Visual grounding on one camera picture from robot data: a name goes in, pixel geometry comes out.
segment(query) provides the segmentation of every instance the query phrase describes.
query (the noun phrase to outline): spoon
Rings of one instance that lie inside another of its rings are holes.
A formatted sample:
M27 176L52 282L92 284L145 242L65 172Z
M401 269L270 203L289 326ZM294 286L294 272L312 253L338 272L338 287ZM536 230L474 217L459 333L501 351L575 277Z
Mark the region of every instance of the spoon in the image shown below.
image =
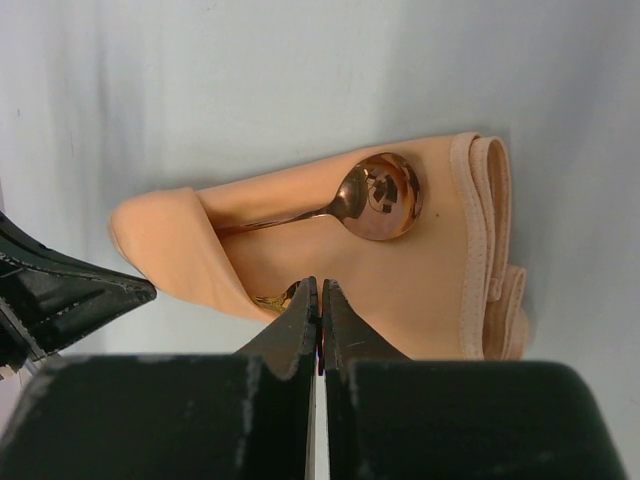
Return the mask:
M299 285L300 282L294 282L284 293L281 293L280 295L275 295L273 297L252 297L251 300L253 300L253 303L259 307L280 314L289 307L291 299L295 295Z
M422 187L415 170L396 153L365 158L344 178L328 205L294 217L218 230L221 235L331 215L366 240L391 240L405 234L422 211Z

